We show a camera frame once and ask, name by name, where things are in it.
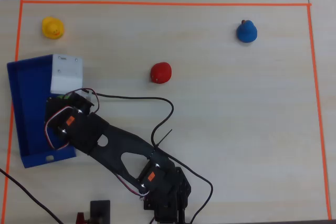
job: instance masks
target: orange tape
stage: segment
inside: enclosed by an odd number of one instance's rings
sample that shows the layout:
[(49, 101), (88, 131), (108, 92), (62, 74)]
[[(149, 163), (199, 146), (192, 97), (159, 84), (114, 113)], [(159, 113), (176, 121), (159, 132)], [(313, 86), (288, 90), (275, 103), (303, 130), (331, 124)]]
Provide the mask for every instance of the orange tape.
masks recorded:
[[(21, 33), (21, 22), (22, 22), (22, 8), (23, 0), (20, 0), (20, 9), (19, 9), (19, 18), (17, 23), (17, 33), (16, 33), (16, 47), (15, 47), (15, 61), (19, 57), (19, 44), (20, 44), (20, 33)], [(13, 102), (11, 106), (11, 117), (9, 122), (9, 133), (8, 133), (8, 149), (7, 149), (7, 161), (6, 161), (6, 173), (9, 173), (9, 165), (11, 163), (11, 149), (12, 149), (12, 136), (13, 136), (13, 124), (14, 124), (14, 107)], [(2, 215), (1, 215), (1, 224), (5, 223), (6, 215), (6, 203), (7, 203), (7, 191), (8, 191), (8, 178), (5, 177), (5, 186), (4, 186), (4, 198), (2, 203)]]
[(309, 25), (311, 58), (312, 58), (312, 62), (313, 62), (313, 71), (314, 71), (314, 81), (315, 81), (315, 93), (316, 93), (316, 101), (317, 101), (317, 111), (318, 111), (318, 115), (319, 115), (321, 150), (322, 150), (322, 164), (323, 164), (323, 177), (324, 177), (325, 203), (327, 204), (328, 219), (331, 220), (331, 207), (330, 207), (330, 197), (329, 197), (329, 182), (328, 182), (327, 158), (326, 158), (326, 155), (325, 155), (326, 154), (325, 153), (326, 149), (325, 149), (325, 145), (324, 145), (324, 133), (323, 133), (323, 124), (322, 124), (322, 113), (321, 113), (319, 82), (318, 82), (318, 78), (317, 78), (315, 49), (314, 49), (314, 40), (313, 40), (313, 28), (311, 26), (310, 6), (307, 6), (307, 15), (308, 15), (308, 25)]
[[(42, 0), (20, 0), (20, 9), (19, 9), (19, 18), (17, 26), (17, 36), (16, 36), (16, 48), (15, 48), (15, 61), (18, 60), (19, 54), (19, 42), (20, 42), (20, 32), (21, 32), (21, 23), (22, 23), (22, 10), (24, 3), (31, 4), (110, 4), (110, 5), (161, 5), (161, 6), (306, 6), (307, 15), (308, 15), (308, 24), (309, 24), (309, 35), (310, 35), (310, 46), (311, 46), (311, 55), (313, 63), (313, 72), (314, 72), (314, 81), (315, 81), (315, 91), (316, 91), (316, 100), (318, 108), (318, 117), (319, 117), (319, 127), (320, 127), (320, 138), (321, 138), (321, 150), (322, 150), (322, 163), (323, 163), (323, 176), (324, 176), (324, 191), (325, 191), (325, 201), (327, 204), (327, 213), (328, 219), (331, 220), (331, 207), (330, 207), (330, 198), (329, 198), (329, 183), (328, 183), (328, 170), (327, 170), (327, 159), (326, 159), (326, 149), (324, 145), (324, 134), (323, 134), (323, 124), (322, 124), (322, 113), (321, 113), (321, 103), (320, 103), (320, 94), (319, 94), (319, 85), (317, 77), (317, 68), (316, 68), (316, 59), (315, 59), (315, 50), (314, 50), (314, 41), (311, 25), (311, 14), (310, 6), (311, 3), (158, 3), (158, 2), (118, 2), (118, 1), (42, 1)], [(14, 108), (13, 103), (11, 106), (11, 117), (9, 125), (9, 134), (8, 134), (8, 149), (7, 149), (7, 162), (6, 162), (6, 173), (9, 173), (9, 165), (11, 162), (11, 148), (12, 148), (12, 135), (13, 135), (13, 124), (14, 124)], [(4, 198), (3, 198), (3, 207), (2, 207), (2, 218), (1, 224), (5, 223), (5, 214), (6, 214), (6, 202), (7, 202), (7, 191), (8, 191), (8, 178), (5, 177), (5, 186), (4, 186)]]
[(170, 6), (309, 6), (310, 3), (165, 3), (128, 1), (53, 1), (23, 0), (31, 4), (101, 4), (101, 5), (170, 5)]

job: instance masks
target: blue tray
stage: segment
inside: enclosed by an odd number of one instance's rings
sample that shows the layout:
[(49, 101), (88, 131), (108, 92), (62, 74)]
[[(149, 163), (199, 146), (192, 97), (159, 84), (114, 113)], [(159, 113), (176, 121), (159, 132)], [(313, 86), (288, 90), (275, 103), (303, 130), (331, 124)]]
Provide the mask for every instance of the blue tray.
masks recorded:
[[(50, 93), (52, 55), (7, 64), (12, 93), (20, 155), (25, 168), (76, 156), (75, 148), (53, 150), (44, 135), (46, 101)], [(55, 148), (62, 143), (51, 131)]]

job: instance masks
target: wood grain surface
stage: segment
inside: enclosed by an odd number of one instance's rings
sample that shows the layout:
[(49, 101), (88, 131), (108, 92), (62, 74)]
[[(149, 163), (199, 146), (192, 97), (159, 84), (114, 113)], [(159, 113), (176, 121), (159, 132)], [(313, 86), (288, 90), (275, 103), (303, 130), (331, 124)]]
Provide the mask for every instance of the wood grain surface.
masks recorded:
[[(19, 59), (51, 53), (84, 59), (84, 86), (120, 95), (158, 95), (175, 113), (157, 133), (173, 132), (162, 147), (208, 177), (215, 193), (197, 223), (323, 219), (326, 216), (307, 13), (305, 7), (167, 7), (26, 4)], [(43, 17), (65, 22), (60, 40), (41, 35)], [(242, 45), (242, 19), (258, 39)], [(149, 82), (149, 70), (168, 61), (166, 85)], [(145, 140), (169, 112), (161, 102), (102, 99), (99, 114)], [(71, 223), (93, 199), (111, 199), (112, 223), (146, 223), (142, 211), (113, 175), (79, 155), (23, 169), (15, 138), (11, 171), (62, 220)], [(132, 171), (142, 160), (129, 157)], [(208, 194), (192, 185), (190, 218)], [(10, 185), (7, 223), (50, 218)]]
[(321, 108), (323, 118), (324, 138), (326, 142), (326, 153), (328, 163), (329, 188), (331, 209), (335, 215), (336, 209), (336, 82), (334, 57), (334, 42), (336, 35), (336, 0), (310, 0), (313, 19), (313, 32), (315, 49), (317, 55), (317, 70), (319, 76), (319, 87), (321, 96)]

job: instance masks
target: red ball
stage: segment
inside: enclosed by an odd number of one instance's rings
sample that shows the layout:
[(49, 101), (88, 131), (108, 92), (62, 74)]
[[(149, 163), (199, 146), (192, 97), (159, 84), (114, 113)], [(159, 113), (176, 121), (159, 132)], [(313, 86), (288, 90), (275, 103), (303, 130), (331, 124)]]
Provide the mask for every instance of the red ball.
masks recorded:
[(163, 84), (172, 77), (172, 67), (167, 62), (157, 63), (152, 67), (151, 80), (154, 83)]

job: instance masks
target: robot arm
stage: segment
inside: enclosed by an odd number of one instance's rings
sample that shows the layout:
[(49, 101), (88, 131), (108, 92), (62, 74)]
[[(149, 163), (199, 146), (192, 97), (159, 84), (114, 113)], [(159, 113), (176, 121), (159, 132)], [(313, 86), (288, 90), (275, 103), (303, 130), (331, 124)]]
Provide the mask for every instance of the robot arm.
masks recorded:
[[(184, 223), (184, 209), (191, 187), (179, 167), (145, 140), (110, 125), (95, 113), (89, 113), (93, 104), (76, 93), (67, 99), (49, 98), (46, 119), (65, 106), (72, 109), (64, 110), (48, 125), (59, 138), (120, 175), (140, 193), (149, 192), (145, 196), (144, 209), (154, 210), (156, 221)], [(102, 135), (108, 139), (106, 146), (97, 144)], [(126, 152), (148, 159), (137, 178), (129, 174), (121, 160)]]

